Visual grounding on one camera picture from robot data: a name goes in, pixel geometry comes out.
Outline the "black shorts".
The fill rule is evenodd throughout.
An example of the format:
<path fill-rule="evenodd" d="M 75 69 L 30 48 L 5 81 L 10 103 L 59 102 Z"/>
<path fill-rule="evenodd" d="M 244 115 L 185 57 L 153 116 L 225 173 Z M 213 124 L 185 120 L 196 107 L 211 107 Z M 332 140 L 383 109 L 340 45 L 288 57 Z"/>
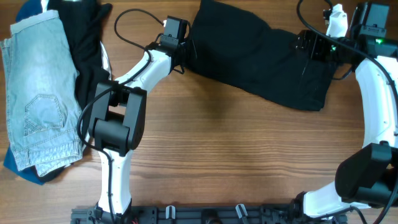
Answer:
<path fill-rule="evenodd" d="M 202 1 L 192 39 L 189 70 L 289 108 L 324 107 L 337 66 L 297 50 L 296 34 L 272 29 L 249 11 Z"/>

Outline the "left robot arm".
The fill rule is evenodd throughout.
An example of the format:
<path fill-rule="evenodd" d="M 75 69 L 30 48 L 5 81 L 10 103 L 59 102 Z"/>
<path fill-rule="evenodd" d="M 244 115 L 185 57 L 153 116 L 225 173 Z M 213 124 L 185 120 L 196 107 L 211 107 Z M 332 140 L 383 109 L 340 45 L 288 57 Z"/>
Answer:
<path fill-rule="evenodd" d="M 196 52 L 188 21 L 169 16 L 162 25 L 164 32 L 129 72 L 96 88 L 88 128 L 101 158 L 101 196 L 89 216 L 95 223 L 132 222 L 130 162 L 144 134 L 147 95 L 177 67 L 183 73 Z"/>

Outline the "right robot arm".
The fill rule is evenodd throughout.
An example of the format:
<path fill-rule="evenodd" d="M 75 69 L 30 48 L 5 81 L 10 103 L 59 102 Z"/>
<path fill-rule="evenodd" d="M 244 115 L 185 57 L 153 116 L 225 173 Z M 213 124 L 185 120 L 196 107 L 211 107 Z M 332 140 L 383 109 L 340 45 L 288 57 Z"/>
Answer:
<path fill-rule="evenodd" d="M 378 208 L 380 223 L 397 206 L 397 41 L 386 38 L 389 6 L 361 2 L 347 20 L 341 4 L 323 13 L 327 30 L 307 26 L 296 49 L 322 62 L 346 63 L 361 90 L 363 147 L 343 161 L 332 183 L 301 193 L 289 218 L 297 223 L 338 223 L 347 212 Z"/>

